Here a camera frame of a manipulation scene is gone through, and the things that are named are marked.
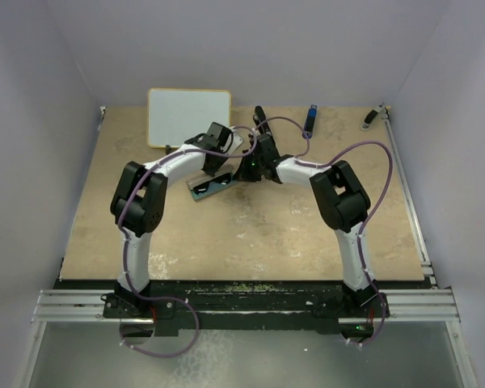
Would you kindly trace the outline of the aviator sunglasses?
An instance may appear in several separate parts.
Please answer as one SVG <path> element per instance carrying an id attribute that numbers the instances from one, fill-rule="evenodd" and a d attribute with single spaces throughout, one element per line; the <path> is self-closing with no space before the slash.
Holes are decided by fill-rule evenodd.
<path id="1" fill-rule="evenodd" d="M 220 175 L 217 178 L 211 179 L 208 182 L 196 185 L 193 188 L 193 191 L 197 195 L 203 194 L 203 193 L 206 193 L 208 190 L 213 190 L 214 188 L 227 185 L 227 184 L 231 183 L 231 181 L 232 181 L 232 177 L 231 177 L 230 174 Z"/>

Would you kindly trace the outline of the green lined glasses case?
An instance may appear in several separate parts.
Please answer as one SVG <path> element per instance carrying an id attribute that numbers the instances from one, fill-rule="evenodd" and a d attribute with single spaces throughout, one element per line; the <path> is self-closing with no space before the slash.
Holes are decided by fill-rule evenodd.
<path id="1" fill-rule="evenodd" d="M 191 178 L 189 179 L 186 184 L 187 184 L 187 187 L 188 187 L 188 191 L 190 192 L 191 194 L 191 197 L 194 201 L 200 201 L 196 194 L 194 193 L 193 191 L 193 188 L 196 186 L 196 185 L 199 185 L 201 183 L 205 183 L 205 182 L 208 182 L 210 181 L 211 179 L 214 179 L 214 178 L 217 178 L 218 176 L 220 175 L 228 175 L 230 174 L 231 177 L 232 177 L 232 181 L 231 182 L 235 182 L 237 183 L 237 181 L 235 180 L 234 178 L 234 173 L 231 169 L 231 167 L 227 167 L 226 169 L 221 169 L 219 171 L 217 171 L 213 176 L 210 176 L 210 175 L 206 175 L 206 174 L 203 174 L 203 175 L 198 175 L 194 178 Z"/>

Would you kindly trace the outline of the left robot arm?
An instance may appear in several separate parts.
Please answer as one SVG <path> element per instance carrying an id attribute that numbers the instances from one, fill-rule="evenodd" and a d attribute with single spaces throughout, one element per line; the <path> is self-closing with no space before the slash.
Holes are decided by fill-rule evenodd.
<path id="1" fill-rule="evenodd" d="M 121 235 L 122 264 L 114 293 L 106 303 L 133 317 L 150 308 L 150 240 L 160 224 L 167 189 L 193 172 L 213 175 L 230 156 L 234 131 L 213 122 L 206 133 L 145 164 L 129 162 L 121 173 L 110 212 Z"/>

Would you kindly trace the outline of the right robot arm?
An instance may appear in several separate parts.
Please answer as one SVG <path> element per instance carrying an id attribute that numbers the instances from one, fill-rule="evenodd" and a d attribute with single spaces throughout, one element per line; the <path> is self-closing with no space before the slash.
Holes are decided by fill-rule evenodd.
<path id="1" fill-rule="evenodd" d="M 309 188 L 321 218 L 335 232 L 343 264 L 344 309 L 361 316 L 378 300 L 385 316 L 386 299 L 380 293 L 366 254 L 365 227 L 371 202 L 354 170 L 345 161 L 319 165 L 281 155 L 268 135 L 252 142 L 254 151 L 240 162 L 234 177 L 240 182 L 262 179 Z"/>

